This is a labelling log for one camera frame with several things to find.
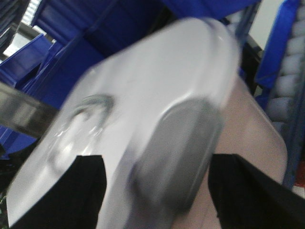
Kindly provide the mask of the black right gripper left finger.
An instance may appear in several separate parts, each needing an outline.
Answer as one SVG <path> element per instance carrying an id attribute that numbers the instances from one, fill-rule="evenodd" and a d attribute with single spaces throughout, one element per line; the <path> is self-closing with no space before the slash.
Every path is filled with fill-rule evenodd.
<path id="1" fill-rule="evenodd" d="M 102 156 L 77 156 L 12 229 L 94 229 L 106 191 Z"/>

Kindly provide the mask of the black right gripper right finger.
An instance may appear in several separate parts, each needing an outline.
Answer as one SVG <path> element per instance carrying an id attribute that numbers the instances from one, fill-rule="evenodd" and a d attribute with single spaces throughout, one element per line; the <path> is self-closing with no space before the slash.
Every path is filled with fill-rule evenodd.
<path id="1" fill-rule="evenodd" d="M 223 229 L 303 229 L 305 200 L 237 154 L 215 154 L 208 188 Z"/>

